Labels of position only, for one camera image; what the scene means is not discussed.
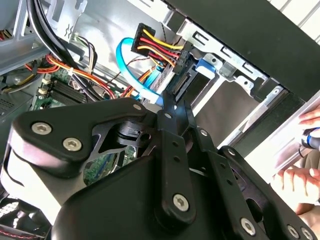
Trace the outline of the person's left hand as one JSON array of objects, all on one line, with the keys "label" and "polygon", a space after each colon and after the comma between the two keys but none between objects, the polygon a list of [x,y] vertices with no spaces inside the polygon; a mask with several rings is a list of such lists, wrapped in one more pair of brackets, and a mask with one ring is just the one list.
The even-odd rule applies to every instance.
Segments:
[{"label": "person's left hand", "polygon": [[286,200],[314,203],[320,198],[320,171],[315,168],[292,168],[279,171],[271,187]]}]

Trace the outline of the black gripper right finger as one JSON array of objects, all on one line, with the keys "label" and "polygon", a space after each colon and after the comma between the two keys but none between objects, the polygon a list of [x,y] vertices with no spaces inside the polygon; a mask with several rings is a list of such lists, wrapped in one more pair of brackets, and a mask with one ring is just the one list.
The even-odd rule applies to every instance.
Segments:
[{"label": "black gripper right finger", "polygon": [[233,148],[217,149],[196,124],[191,106],[175,110],[185,139],[196,202],[185,240],[314,240],[298,217]]}]

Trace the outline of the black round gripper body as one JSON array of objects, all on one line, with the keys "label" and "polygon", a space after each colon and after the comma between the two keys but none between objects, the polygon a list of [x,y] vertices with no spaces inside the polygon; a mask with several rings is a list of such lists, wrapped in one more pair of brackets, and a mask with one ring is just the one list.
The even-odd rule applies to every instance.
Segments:
[{"label": "black round gripper body", "polygon": [[70,197],[52,227],[53,240],[239,240],[212,181],[190,172],[195,221],[168,229],[155,216],[155,162],[132,163]]}]

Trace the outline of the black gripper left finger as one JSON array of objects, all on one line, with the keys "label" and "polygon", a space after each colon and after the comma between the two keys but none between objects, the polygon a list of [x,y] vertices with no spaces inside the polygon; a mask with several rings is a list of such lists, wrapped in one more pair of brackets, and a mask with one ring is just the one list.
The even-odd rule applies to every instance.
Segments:
[{"label": "black gripper left finger", "polygon": [[192,223],[196,211],[176,102],[168,92],[161,102],[157,113],[120,98],[21,114],[10,127],[2,185],[54,224],[64,203],[85,187],[86,164],[103,155],[120,156],[132,146],[156,162],[157,217],[169,224]]}]

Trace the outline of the person's right hand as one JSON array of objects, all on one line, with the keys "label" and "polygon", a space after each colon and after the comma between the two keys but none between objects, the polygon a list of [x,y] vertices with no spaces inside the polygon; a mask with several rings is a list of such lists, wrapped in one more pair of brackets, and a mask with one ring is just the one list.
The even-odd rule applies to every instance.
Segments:
[{"label": "person's right hand", "polygon": [[320,127],[320,109],[317,108],[299,117],[299,125],[305,129]]}]

